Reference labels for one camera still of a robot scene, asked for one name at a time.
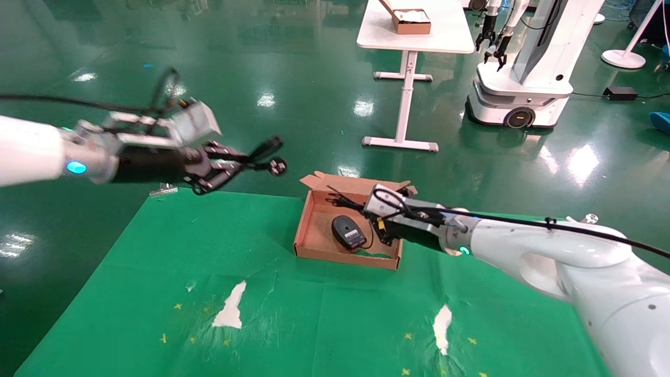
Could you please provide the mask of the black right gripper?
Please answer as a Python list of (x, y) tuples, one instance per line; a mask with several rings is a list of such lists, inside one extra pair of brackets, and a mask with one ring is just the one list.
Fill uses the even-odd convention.
[(444, 246), (446, 228), (441, 225), (398, 217), (390, 220), (389, 232), (383, 219), (373, 216), (373, 229), (378, 240), (388, 247), (393, 245), (395, 239), (405, 239), (434, 251), (446, 251)]

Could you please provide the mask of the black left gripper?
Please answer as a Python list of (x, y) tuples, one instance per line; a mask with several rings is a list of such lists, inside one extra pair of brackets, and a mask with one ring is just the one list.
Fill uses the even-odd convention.
[(249, 162), (248, 155), (222, 144), (204, 144), (202, 149), (126, 147), (118, 158), (114, 184), (179, 183), (189, 178), (195, 195), (220, 190), (242, 171), (242, 163)]

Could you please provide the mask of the black background robot gripper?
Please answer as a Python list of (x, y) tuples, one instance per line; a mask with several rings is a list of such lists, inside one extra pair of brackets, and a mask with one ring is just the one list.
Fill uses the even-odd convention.
[(495, 43), (484, 52), (484, 63), (488, 62), (489, 58), (496, 58), (498, 62), (498, 69), (496, 71), (499, 72), (507, 64), (507, 48), (510, 41), (511, 31), (501, 31)]
[(486, 14), (484, 17), (484, 23), (481, 33), (478, 34), (475, 40), (475, 49), (479, 51), (483, 44), (484, 40), (488, 40), (489, 46), (492, 46), (495, 43), (496, 32), (496, 15)]

